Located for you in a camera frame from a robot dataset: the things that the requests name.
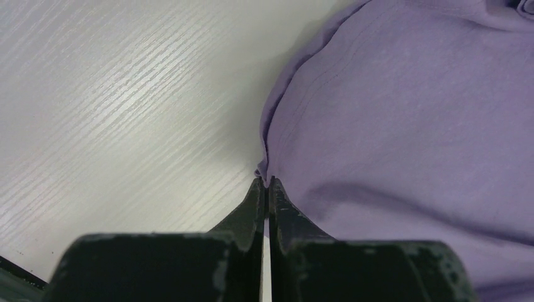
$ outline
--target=white wooden table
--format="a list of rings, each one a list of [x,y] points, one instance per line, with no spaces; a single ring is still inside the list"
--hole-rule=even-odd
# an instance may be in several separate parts
[[[350,0],[0,1],[0,254],[205,231],[261,159],[283,64]]]

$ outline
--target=wood grain surface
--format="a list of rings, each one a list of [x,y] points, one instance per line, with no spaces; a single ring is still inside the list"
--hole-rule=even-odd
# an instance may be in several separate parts
[[[277,73],[350,0],[0,1],[0,254],[195,232],[244,197]]]

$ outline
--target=purple sweatshirt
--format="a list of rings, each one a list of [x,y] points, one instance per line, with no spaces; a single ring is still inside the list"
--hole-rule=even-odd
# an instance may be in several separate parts
[[[482,301],[534,301],[534,0],[356,3],[261,117],[281,179],[345,240],[441,240]]]

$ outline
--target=black object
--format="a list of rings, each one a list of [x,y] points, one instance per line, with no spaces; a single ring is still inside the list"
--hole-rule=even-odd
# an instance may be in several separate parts
[[[260,301],[264,219],[281,301],[477,301],[439,242],[340,242],[289,201],[278,179],[204,234],[88,235],[63,256],[42,301]]]

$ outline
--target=table surface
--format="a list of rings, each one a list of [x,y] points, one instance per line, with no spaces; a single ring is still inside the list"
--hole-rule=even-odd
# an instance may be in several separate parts
[[[0,1],[0,255],[47,281],[85,233],[214,226],[277,74],[349,2]]]

